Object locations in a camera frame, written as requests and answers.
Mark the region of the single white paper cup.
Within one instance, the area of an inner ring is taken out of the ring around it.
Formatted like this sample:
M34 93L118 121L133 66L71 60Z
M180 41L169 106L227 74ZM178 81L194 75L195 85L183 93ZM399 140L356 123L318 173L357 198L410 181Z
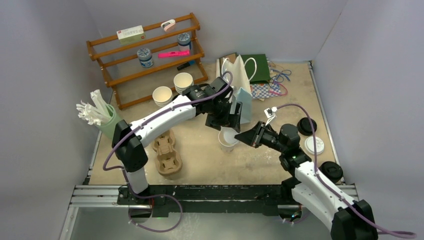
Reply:
M221 130L218 134L218 142L223 152L229 153L234 150L235 146L239 143L235 139L236 131L233 130Z

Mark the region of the light blue paper bag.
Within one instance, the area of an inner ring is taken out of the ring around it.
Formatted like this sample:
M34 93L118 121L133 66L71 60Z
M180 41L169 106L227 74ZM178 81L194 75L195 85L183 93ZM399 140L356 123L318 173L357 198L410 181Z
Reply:
M245 66L252 63L254 66L253 73L247 73ZM229 71L232 73L231 87L233 88L232 102L241 102L242 109L240 114L240 123L247 124L252 120L252 100L250 81L257 72L257 62L254 58L249 57L246 61L239 55L235 58L234 63L230 62L228 57L222 59L220 73Z

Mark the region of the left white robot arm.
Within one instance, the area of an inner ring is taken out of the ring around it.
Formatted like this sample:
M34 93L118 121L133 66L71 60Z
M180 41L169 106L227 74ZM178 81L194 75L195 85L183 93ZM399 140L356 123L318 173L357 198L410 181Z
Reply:
M171 103L138 121L121 120L115 126L111 154L122 162L129 197L138 205L149 199L145 165L148 156L145 148L164 132L200 114L206 114L205 125L220 131L232 128L241 131L241 102L231 102L233 74L225 71L212 83L202 87L192 85Z

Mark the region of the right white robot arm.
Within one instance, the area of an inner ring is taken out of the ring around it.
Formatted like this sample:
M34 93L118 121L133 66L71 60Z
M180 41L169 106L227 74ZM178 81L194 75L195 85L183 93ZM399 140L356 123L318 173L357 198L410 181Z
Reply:
M281 189L282 200L306 207L328 228L333 240L378 239L376 228L367 222L374 222L371 206L343 192L315 167L300 148L301 138L295 125L284 124L276 132L259 121L252 129L236 134L235 139L254 148L265 145L280 152L283 169L295 181L295 185Z

